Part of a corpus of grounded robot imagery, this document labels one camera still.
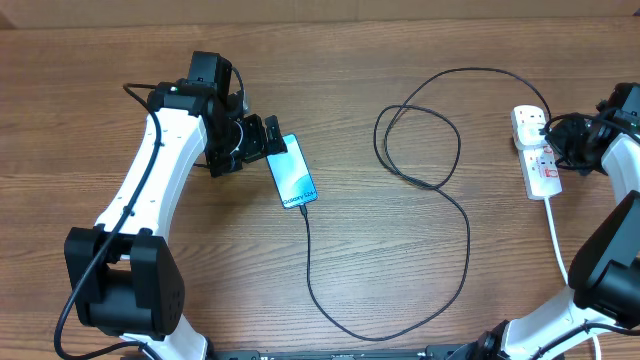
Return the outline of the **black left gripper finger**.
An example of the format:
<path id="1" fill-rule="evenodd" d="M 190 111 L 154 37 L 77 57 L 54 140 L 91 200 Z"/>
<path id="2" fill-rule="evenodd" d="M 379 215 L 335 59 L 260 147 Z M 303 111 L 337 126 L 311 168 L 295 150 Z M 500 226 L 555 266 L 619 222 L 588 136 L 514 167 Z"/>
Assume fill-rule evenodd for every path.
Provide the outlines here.
<path id="1" fill-rule="evenodd" d="M 276 155 L 287 152 L 287 146 L 280 131 L 278 119 L 275 115 L 264 120 L 266 134 L 266 154 Z"/>
<path id="2" fill-rule="evenodd" d="M 209 151 L 207 168 L 212 177 L 220 177 L 242 169 L 242 162 L 235 155 L 224 152 Z"/>

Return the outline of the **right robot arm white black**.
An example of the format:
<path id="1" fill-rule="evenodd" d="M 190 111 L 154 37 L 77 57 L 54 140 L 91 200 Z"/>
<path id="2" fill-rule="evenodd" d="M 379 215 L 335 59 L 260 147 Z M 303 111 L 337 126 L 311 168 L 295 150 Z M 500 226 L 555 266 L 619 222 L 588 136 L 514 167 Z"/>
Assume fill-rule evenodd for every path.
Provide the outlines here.
<path id="1" fill-rule="evenodd" d="M 616 206 L 576 253 L 565 287 L 530 314 L 504 321 L 451 359 L 560 359 L 604 333 L 639 333 L 639 85 L 619 83 L 597 113 L 511 114 L 527 192 L 558 193 L 560 169 L 609 177 Z"/>

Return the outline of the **blue Samsung Galaxy smartphone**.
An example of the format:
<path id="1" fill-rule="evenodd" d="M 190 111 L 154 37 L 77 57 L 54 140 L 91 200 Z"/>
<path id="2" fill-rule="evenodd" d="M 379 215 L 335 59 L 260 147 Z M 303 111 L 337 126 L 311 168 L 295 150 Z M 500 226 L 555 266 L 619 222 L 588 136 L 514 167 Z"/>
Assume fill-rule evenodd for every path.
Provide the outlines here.
<path id="1" fill-rule="evenodd" d="M 295 134 L 283 137 L 286 152 L 268 155 L 275 186 L 285 209 L 315 201 L 318 193 Z"/>

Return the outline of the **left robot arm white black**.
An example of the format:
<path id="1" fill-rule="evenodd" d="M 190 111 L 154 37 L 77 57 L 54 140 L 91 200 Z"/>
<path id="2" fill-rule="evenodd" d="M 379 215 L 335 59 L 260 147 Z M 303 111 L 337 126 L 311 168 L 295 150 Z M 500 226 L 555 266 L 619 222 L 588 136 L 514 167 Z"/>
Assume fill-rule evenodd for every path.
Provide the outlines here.
<path id="1" fill-rule="evenodd" d="M 71 312 L 80 322 L 118 343 L 89 358 L 134 347 L 150 359 L 213 359 L 212 342 L 184 315 L 185 284 L 168 246 L 172 218 L 198 157 L 212 177 L 287 147 L 276 117 L 248 110 L 244 90 L 231 92 L 240 76 L 218 53 L 196 51 L 186 77 L 124 91 L 146 110 L 138 152 L 116 196 L 91 228 L 74 227 L 64 243 L 72 292 L 54 330 L 54 349 Z"/>

